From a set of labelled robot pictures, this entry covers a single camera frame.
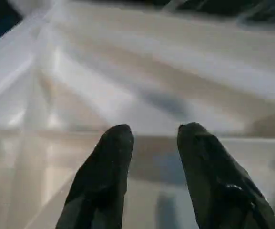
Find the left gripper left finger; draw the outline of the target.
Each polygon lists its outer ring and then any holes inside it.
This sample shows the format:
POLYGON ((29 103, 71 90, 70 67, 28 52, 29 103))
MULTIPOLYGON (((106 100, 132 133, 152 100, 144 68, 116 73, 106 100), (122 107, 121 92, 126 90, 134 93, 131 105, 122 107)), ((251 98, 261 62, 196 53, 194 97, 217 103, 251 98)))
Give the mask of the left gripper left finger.
POLYGON ((122 228, 133 146, 134 136, 127 124, 103 133, 74 177, 56 228, 122 228))

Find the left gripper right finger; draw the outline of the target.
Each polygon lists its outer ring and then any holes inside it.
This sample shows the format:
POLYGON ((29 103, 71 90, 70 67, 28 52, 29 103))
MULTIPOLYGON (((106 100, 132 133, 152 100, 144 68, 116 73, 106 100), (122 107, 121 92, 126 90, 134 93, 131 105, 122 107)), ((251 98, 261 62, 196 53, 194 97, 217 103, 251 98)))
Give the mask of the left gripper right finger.
POLYGON ((199 228, 275 229, 269 203, 215 135, 180 125, 177 147, 199 228))

